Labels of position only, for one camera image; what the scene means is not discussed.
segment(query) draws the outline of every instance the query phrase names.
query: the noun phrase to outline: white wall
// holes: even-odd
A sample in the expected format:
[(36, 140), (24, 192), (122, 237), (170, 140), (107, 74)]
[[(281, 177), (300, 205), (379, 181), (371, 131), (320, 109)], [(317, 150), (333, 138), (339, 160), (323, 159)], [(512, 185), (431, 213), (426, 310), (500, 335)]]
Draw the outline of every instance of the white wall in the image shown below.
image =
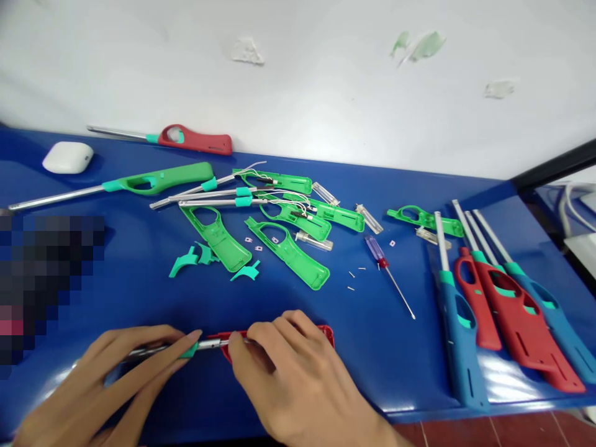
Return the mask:
[[(509, 178), (596, 137), (595, 23), (588, 0), (0, 0), (0, 120)], [(396, 70), (399, 33), (434, 29), (441, 51)], [(239, 36), (264, 67), (227, 59)]]

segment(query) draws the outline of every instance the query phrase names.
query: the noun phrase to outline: blue tabletop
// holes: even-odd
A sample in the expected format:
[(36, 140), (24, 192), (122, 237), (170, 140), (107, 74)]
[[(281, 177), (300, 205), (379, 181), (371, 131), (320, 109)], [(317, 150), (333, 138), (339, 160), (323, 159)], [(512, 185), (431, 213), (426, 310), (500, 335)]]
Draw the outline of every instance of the blue tabletop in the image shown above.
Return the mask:
[[(59, 176), (41, 167), (48, 149), (60, 140), (93, 147), (96, 155), (85, 173)], [(168, 323), (185, 332), (201, 328), (209, 334), (245, 329), (286, 309), (302, 309), (316, 323), (333, 328), (337, 352), (354, 381), (391, 422), (478, 416), (462, 408), (449, 389), (428, 244), (415, 236), (413, 226), (384, 215), (388, 208), (409, 204), (450, 217), (455, 217), (447, 206), (451, 199), (459, 199), (465, 209), (482, 209), (513, 259), (558, 297), (576, 332), (596, 353), (594, 298), (509, 183), (245, 153), (227, 158), (143, 143), (10, 130), (0, 130), (0, 154), (4, 205), (197, 161), (212, 163), (218, 177), (261, 160), (267, 161), (261, 167), (264, 171), (308, 176), (342, 206), (353, 209), (362, 203), (377, 217), (385, 228), (377, 240), (417, 317), (410, 318), (391, 280), (377, 270), (363, 235), (335, 224), (329, 236), (333, 251), (300, 245), (331, 271), (327, 283), (315, 292), (267, 248), (257, 252), (256, 243), (244, 242), (245, 237), (254, 238), (244, 220), (248, 216), (265, 220), (258, 208), (222, 209), (228, 231), (253, 253), (253, 260), (261, 261), (255, 282), (248, 278), (230, 282), (231, 275), (221, 264), (187, 267), (169, 279), (176, 257), (201, 238), (176, 207), (152, 211), (148, 206), (155, 201), (152, 197), (100, 193), (24, 212), (14, 218), (22, 219), (24, 227), (35, 216), (103, 216), (109, 237), (93, 263), (93, 274), (88, 271), (81, 277), (80, 291), (71, 292), (70, 305), (59, 306), (58, 321), (48, 323), (35, 350), (13, 367), (8, 380), (0, 381), (0, 439), (13, 434), (105, 330)], [(185, 189), (188, 186), (169, 192)], [(391, 240), (396, 242), (393, 248)], [(453, 262), (463, 241), (450, 240)], [(584, 395), (563, 394), (536, 371), (512, 362), (506, 350), (479, 350), (479, 361), (492, 414), (596, 404), (596, 387), (588, 386)], [(263, 433), (221, 352), (204, 351), (167, 383), (151, 410), (142, 441), (174, 443)]]

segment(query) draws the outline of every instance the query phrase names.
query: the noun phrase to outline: tiled floor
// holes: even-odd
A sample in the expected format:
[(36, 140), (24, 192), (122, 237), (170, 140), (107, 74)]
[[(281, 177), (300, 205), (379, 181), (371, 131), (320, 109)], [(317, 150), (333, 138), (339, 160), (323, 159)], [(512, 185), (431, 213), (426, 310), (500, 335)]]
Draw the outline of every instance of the tiled floor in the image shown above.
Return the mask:
[(596, 447), (596, 428), (564, 412), (396, 425), (416, 447)]

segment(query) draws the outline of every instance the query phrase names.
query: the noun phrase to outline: fingernail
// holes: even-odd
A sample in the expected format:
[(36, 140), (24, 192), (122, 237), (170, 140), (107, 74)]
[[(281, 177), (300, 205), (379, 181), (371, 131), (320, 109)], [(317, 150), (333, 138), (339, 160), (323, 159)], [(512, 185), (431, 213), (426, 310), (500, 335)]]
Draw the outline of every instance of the fingernail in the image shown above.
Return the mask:
[(201, 336), (201, 334), (203, 333), (203, 331), (201, 329), (197, 329), (192, 331), (190, 334), (188, 334), (186, 336), (186, 338), (188, 338), (189, 340), (192, 340), (192, 342), (194, 343), (195, 341), (197, 341), (199, 339), (199, 337)]

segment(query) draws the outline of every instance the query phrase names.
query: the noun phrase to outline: red plastic housing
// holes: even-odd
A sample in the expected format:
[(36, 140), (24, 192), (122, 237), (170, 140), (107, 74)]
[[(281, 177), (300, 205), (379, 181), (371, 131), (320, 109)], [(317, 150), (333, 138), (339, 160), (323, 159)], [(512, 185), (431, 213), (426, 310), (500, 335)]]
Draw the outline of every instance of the red plastic housing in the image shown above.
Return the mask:
[[(327, 340), (329, 340), (329, 343), (331, 343), (331, 345), (333, 346), (333, 349), (335, 349), (335, 339), (333, 337), (333, 329), (331, 329), (327, 325), (318, 325), (317, 327), (319, 329), (321, 329), (321, 332), (323, 334), (325, 334), (325, 336), (327, 337)], [(246, 337), (246, 333), (248, 331), (238, 331), (238, 332), (240, 332), (240, 334), (243, 337)], [(230, 338), (230, 335), (232, 335), (231, 332), (220, 332), (219, 334), (209, 335), (207, 337), (207, 339), (211, 340), (213, 338), (221, 338), (222, 340), (228, 340)], [(223, 355), (228, 359), (228, 362), (230, 362), (230, 364), (231, 364), (232, 359), (230, 358), (230, 353), (228, 352), (228, 345), (222, 346), (221, 349), (222, 349)]]
[[(486, 296), (482, 290), (482, 284), (478, 278), (478, 272), (474, 266), (474, 259), (470, 255), (470, 251), (466, 247), (459, 249), (461, 257), (455, 261), (455, 278), (461, 290), (464, 292), (466, 301), (474, 311), (474, 316), (478, 320), (478, 332), (476, 333), (476, 344), (481, 348), (500, 351), (503, 348), (495, 321), (492, 318), (489, 303), (486, 301)], [(466, 266), (474, 277), (474, 282), (467, 282), (461, 275), (463, 266)]]
[[(174, 142), (169, 139), (168, 131), (173, 127), (179, 128), (184, 134), (184, 141), (182, 143)], [(232, 138), (229, 135), (204, 135), (203, 133), (188, 130), (181, 124), (167, 126), (161, 131), (157, 142), (163, 146), (179, 149), (209, 152), (219, 155), (232, 155)]]
[[(509, 275), (491, 265), (476, 262), (476, 271), (511, 357), (522, 366), (543, 372), (554, 388), (568, 393), (585, 392), (585, 386), (573, 370), (548, 330), (544, 315), (532, 297)], [(495, 289), (513, 291), (515, 297), (501, 295)], [(534, 309), (530, 314), (525, 307)]]

